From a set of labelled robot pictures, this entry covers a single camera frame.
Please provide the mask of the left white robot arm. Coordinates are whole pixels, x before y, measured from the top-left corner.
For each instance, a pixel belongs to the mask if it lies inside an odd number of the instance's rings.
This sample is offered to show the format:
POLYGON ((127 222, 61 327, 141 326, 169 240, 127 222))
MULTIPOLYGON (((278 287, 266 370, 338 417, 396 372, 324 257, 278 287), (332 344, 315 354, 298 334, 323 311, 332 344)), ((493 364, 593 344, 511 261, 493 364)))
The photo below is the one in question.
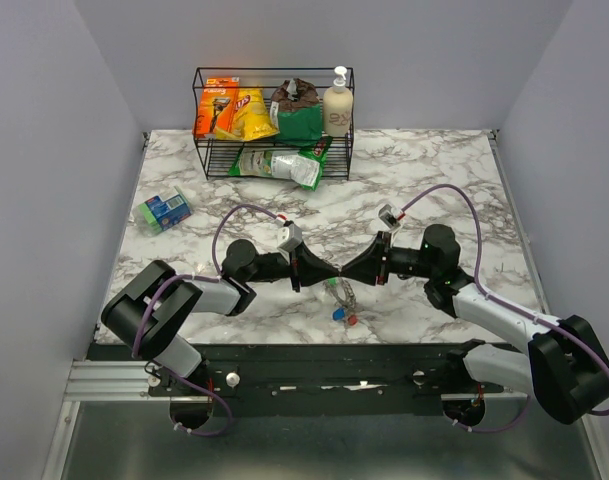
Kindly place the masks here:
POLYGON ((193 395, 204 387, 206 372, 202 354, 179 334, 190 314, 237 316, 255 299, 254 282, 288 279, 297 291, 338 275, 304 244, 288 255, 260 254, 250 241, 236 240, 227 248, 219 279, 178 275, 162 260, 151 262, 107 303, 101 322, 137 359, 172 371, 172 384, 193 395))

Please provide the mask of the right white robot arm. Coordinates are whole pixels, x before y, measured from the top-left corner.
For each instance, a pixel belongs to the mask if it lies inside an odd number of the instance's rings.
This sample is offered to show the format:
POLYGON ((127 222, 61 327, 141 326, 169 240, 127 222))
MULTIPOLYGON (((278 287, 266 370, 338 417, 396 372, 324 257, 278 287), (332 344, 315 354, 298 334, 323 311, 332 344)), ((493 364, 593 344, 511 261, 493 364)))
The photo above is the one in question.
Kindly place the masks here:
POLYGON ((443 371, 451 389, 464 392, 478 381, 508 386, 534 396, 563 424, 609 415, 609 360, 588 321, 546 315, 494 294, 460 267, 459 256, 453 230, 435 224, 419 249, 395 247, 390 233, 378 233, 340 272, 367 285, 384 285, 390 275, 423 278, 435 309, 511 345, 509 351, 478 345, 448 362, 443 371))

